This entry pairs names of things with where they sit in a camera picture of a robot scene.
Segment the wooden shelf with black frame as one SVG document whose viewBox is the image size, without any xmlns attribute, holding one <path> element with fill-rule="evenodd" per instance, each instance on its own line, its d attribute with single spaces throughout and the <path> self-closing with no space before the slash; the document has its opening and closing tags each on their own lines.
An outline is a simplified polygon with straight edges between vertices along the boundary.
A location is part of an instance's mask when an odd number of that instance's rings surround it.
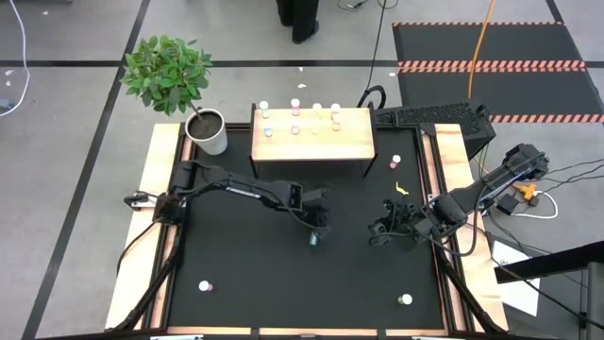
<svg viewBox="0 0 604 340">
<path fill-rule="evenodd" d="M 331 118 L 331 105 L 322 106 L 322 118 L 317 119 L 312 105 L 305 108 L 300 103 L 300 114 L 292 115 L 292 106 L 276 109 L 269 106 L 270 117 L 263 118 L 260 107 L 254 105 L 250 113 L 250 154 L 253 174 L 260 174 L 264 164 L 306 164 L 323 162 L 367 162 L 362 167 L 367 175 L 378 156 L 377 128 L 371 108 L 344 108 Z M 339 120 L 341 129 L 334 131 L 332 121 Z M 320 133 L 311 133 L 311 124 L 320 124 Z M 300 132 L 291 133 L 292 125 L 298 125 Z M 271 137 L 264 135 L 263 129 L 273 130 Z"/>
</svg>

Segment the wooden table side board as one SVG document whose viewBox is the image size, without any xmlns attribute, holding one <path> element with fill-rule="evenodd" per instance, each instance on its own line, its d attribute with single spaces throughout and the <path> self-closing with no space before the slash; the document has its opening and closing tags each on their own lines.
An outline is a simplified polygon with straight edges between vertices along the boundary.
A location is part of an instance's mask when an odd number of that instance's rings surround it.
<svg viewBox="0 0 604 340">
<path fill-rule="evenodd" d="M 156 124 L 139 189 L 154 195 L 166 191 L 174 164 L 189 159 L 193 150 L 179 124 Z M 132 213 L 126 235 L 130 249 L 119 262 L 106 329 L 115 329 L 126 319 L 174 248 L 176 227 L 153 224 L 153 212 L 152 207 L 143 207 Z"/>
<path fill-rule="evenodd" d="M 467 158 L 461 128 L 452 124 L 437 124 L 435 135 L 422 136 L 428 167 L 430 192 L 443 194 L 474 182 Z M 481 217 L 477 222 L 469 217 L 469 224 L 457 230 L 454 242 L 456 250 L 463 253 L 461 272 L 466 286 L 482 309 L 494 323 L 509 328 L 494 264 Z"/>
</svg>

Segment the grey metal post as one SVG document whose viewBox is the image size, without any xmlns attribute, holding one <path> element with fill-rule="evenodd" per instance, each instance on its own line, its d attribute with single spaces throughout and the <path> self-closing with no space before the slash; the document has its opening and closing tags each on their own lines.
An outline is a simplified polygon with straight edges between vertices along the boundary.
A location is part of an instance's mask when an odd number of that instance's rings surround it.
<svg viewBox="0 0 604 340">
<path fill-rule="evenodd" d="M 588 264 L 586 340 L 604 340 L 604 263 Z"/>
</svg>

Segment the green leafy potted tree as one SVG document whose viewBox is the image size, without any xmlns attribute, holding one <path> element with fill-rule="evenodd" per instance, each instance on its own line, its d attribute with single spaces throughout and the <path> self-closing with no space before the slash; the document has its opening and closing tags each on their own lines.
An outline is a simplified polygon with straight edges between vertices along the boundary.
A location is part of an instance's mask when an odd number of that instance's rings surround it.
<svg viewBox="0 0 604 340">
<path fill-rule="evenodd" d="M 126 54 L 121 82 L 128 95 L 141 99 L 143 105 L 168 116 L 180 111 L 201 111 L 195 103 L 210 85 L 212 55 L 196 45 L 166 34 L 141 39 Z"/>
</svg>

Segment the black perforated computer case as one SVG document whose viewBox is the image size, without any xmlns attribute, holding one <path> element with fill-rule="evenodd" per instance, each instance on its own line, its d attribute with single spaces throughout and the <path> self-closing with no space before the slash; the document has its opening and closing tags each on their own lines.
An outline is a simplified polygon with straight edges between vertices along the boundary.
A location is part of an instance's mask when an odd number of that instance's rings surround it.
<svg viewBox="0 0 604 340">
<path fill-rule="evenodd" d="M 377 122 L 383 127 L 437 124 L 459 125 L 467 158 L 473 159 L 496 136 L 490 122 L 490 113 L 477 101 L 435 104 L 431 106 L 403 106 L 375 110 Z"/>
</svg>

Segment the orange power plug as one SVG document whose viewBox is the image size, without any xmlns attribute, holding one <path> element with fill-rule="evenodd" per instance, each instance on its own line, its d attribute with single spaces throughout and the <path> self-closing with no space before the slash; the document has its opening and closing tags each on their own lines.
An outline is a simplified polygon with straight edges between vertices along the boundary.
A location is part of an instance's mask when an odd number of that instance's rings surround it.
<svg viewBox="0 0 604 340">
<path fill-rule="evenodd" d="M 531 184 L 514 184 L 513 187 L 522 195 L 526 201 L 531 201 L 536 194 L 537 185 Z"/>
</svg>

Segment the person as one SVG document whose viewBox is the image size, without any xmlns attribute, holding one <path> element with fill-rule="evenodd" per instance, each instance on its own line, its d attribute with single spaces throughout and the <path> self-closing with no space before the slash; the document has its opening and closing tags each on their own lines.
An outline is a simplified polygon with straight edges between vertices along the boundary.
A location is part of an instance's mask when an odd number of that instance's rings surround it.
<svg viewBox="0 0 604 340">
<path fill-rule="evenodd" d="M 318 32 L 319 0 L 276 0 L 276 3 L 280 23 L 292 29 L 293 43 L 304 43 Z"/>
</svg>

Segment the silver mounting bracket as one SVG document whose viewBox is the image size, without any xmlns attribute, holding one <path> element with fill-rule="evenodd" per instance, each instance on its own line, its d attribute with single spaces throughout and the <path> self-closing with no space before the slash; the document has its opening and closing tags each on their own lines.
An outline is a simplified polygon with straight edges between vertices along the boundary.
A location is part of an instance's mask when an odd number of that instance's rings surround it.
<svg viewBox="0 0 604 340">
<path fill-rule="evenodd" d="M 157 195 L 149 194 L 144 191 L 136 191 L 133 195 L 126 196 L 124 202 L 132 210 L 138 210 L 141 208 L 154 208 L 157 199 Z"/>
</svg>

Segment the white paper sheet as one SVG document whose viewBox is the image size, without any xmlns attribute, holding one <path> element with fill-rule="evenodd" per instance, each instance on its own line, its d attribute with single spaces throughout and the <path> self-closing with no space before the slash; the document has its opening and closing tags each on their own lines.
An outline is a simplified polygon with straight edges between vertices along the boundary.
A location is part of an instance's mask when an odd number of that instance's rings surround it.
<svg viewBox="0 0 604 340">
<path fill-rule="evenodd" d="M 529 256 L 520 250 L 494 241 L 492 247 L 494 267 L 514 264 L 528 260 Z M 523 281 L 499 283 L 500 294 L 503 302 L 516 310 L 528 315 L 536 316 L 538 313 L 539 293 Z"/>
</svg>

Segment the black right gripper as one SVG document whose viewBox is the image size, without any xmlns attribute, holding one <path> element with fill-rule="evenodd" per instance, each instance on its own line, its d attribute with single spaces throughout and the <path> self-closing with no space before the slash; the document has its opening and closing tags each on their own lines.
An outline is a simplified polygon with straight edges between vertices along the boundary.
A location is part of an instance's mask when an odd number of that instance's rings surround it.
<svg viewBox="0 0 604 340">
<path fill-rule="evenodd" d="M 392 206 L 392 213 L 380 217 L 368 227 L 371 234 L 368 244 L 386 245 L 397 234 L 415 239 L 426 238 L 427 210 L 426 206 L 415 206 L 406 200 L 396 201 Z"/>
</svg>

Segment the white round plant pot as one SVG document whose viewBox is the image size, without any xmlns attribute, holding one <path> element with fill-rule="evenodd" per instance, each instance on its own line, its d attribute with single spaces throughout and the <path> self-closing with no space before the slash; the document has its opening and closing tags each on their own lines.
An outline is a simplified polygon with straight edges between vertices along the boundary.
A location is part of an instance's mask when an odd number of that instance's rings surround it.
<svg viewBox="0 0 604 340">
<path fill-rule="evenodd" d="M 226 122 L 217 110 L 195 108 L 185 122 L 185 133 L 211 156 L 220 155 L 227 150 Z"/>
</svg>

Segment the black mat orange hazard stripes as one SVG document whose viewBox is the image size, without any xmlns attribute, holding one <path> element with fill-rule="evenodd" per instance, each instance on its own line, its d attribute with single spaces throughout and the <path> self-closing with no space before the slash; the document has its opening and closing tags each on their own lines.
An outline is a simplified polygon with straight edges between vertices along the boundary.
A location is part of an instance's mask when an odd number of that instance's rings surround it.
<svg viewBox="0 0 604 340">
<path fill-rule="evenodd" d="M 602 123 L 601 100 L 562 22 L 395 23 L 401 101 L 484 104 L 494 123 Z"/>
</svg>

